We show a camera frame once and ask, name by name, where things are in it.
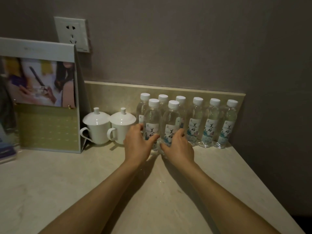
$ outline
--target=plastic water bottle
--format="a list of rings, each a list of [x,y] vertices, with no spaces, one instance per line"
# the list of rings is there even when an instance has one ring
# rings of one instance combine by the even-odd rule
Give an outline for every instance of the plastic water bottle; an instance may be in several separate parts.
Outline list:
[[[150,94],[142,93],[141,94],[141,102],[138,103],[136,110],[136,123],[144,122],[144,114],[147,109],[149,109],[149,98]]]
[[[236,118],[237,112],[235,107],[237,106],[238,102],[236,100],[229,99],[227,102],[227,106],[224,109],[224,118],[223,118],[223,126],[220,132],[220,136],[218,138],[215,147],[218,149],[224,149],[229,137],[232,133]]]
[[[187,112],[188,129],[186,132],[186,139],[195,146],[198,129],[202,120],[202,105],[203,99],[193,98],[193,106]]]
[[[144,114],[144,129],[143,138],[148,140],[152,135],[159,133],[159,124],[161,120],[161,115],[159,111],[159,100],[151,98],[149,100],[149,109],[146,110]],[[157,142],[154,143],[152,152],[157,153]]]
[[[196,144],[203,148],[208,148],[213,145],[213,135],[218,124],[220,115],[220,100],[217,98],[210,99],[210,106],[206,109],[204,114],[205,128],[201,139],[197,138]]]
[[[158,100],[160,102],[159,110],[160,110],[161,116],[163,116],[163,114],[168,108],[168,95],[160,94],[158,95]]]
[[[185,103],[186,98],[184,96],[177,96],[176,97],[176,101],[179,102],[179,113],[180,113],[180,128],[184,127],[184,121],[185,121],[185,117],[186,117],[186,110],[184,107],[184,103]]]
[[[176,100],[170,100],[168,109],[163,114],[160,124],[160,143],[165,143],[168,147],[171,146],[172,138],[174,134],[180,129],[180,113],[179,102]],[[159,153],[164,155],[163,151],[159,147]]]

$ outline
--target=forearm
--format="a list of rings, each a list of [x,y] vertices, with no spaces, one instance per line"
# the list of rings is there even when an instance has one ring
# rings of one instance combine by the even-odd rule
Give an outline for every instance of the forearm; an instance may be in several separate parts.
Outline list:
[[[221,234],[277,234],[269,223],[205,174],[197,164],[180,170],[197,190]]]
[[[53,220],[40,234],[100,233],[138,166],[123,163],[106,180]]]

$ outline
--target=electrical outlet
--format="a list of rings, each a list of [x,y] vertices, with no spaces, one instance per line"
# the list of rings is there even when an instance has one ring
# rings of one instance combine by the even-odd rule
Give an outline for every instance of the electrical outlet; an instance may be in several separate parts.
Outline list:
[[[60,43],[76,45],[78,52],[90,52],[86,20],[54,17]]]

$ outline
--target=beige marble countertop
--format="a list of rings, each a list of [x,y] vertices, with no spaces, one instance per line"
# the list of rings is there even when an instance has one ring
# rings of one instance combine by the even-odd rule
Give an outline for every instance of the beige marble countertop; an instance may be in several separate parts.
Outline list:
[[[304,233],[234,148],[194,147],[195,161],[282,234]],[[0,165],[0,233],[37,233],[123,161],[114,143],[82,154],[22,150]],[[219,233],[181,174],[150,157],[123,195],[105,233]]]

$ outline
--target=photo of woman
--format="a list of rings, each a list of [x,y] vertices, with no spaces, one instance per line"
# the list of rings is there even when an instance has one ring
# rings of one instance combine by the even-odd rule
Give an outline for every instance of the photo of woman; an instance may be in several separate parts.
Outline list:
[[[74,63],[2,57],[2,64],[17,103],[75,107]]]

